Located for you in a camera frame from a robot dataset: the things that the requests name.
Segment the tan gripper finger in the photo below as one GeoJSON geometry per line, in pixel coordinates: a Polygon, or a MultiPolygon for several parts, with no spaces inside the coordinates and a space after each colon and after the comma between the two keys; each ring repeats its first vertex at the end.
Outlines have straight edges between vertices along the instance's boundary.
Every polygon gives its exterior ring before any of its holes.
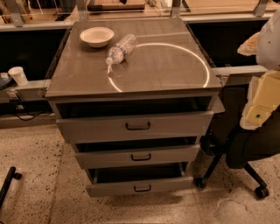
{"type": "Polygon", "coordinates": [[[237,52],[244,56],[256,55],[258,37],[259,37],[259,32],[252,35],[243,44],[239,46],[237,52]]]}

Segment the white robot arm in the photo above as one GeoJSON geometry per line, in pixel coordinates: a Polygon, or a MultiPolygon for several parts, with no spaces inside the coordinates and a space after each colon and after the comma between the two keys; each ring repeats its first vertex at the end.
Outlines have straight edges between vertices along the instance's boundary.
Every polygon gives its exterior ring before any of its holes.
{"type": "Polygon", "coordinates": [[[280,106],[280,10],[262,29],[240,45],[237,52],[255,55],[256,63],[267,71],[253,77],[248,88],[248,102],[241,114],[240,126],[245,130],[261,127],[280,106]]]}

